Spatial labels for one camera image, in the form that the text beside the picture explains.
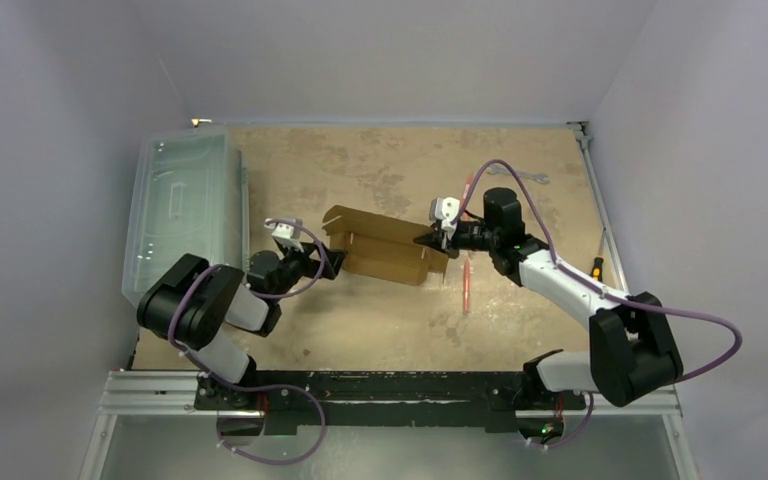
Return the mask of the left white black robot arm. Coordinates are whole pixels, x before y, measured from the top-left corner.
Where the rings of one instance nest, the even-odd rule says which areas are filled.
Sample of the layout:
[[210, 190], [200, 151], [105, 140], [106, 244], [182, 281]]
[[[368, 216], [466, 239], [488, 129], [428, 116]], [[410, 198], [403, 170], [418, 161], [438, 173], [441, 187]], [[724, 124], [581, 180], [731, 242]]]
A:
[[252, 405], [258, 395], [256, 362], [223, 331], [224, 325], [266, 337], [287, 298], [302, 280], [333, 280], [347, 257], [320, 243], [262, 250], [244, 271], [183, 255], [142, 296], [137, 323], [167, 341], [219, 385], [232, 408]]

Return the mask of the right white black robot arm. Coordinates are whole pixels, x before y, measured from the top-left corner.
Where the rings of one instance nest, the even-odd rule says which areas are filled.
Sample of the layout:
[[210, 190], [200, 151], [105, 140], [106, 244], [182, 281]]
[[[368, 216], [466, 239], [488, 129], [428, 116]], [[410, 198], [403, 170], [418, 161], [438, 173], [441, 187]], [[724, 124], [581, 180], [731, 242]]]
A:
[[549, 300], [587, 330], [587, 351], [554, 350], [524, 364], [519, 391], [529, 404], [544, 407], [570, 391], [599, 393], [623, 407], [683, 375], [657, 297], [624, 293], [553, 257], [545, 241], [526, 232], [522, 205], [509, 188], [488, 190], [479, 218], [462, 220], [460, 205], [454, 197], [434, 199], [431, 230], [415, 243], [451, 258], [462, 251], [488, 253], [500, 275]]

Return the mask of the brown cardboard box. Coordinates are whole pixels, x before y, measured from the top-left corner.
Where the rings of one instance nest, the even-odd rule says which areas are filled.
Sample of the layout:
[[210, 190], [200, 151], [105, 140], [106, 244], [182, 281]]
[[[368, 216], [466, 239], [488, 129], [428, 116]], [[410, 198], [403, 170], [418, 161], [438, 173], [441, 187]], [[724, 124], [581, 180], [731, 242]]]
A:
[[322, 223], [329, 248], [346, 252], [342, 269], [349, 273], [419, 286], [430, 273], [447, 270], [446, 254], [414, 242], [429, 226], [342, 205], [331, 207]]

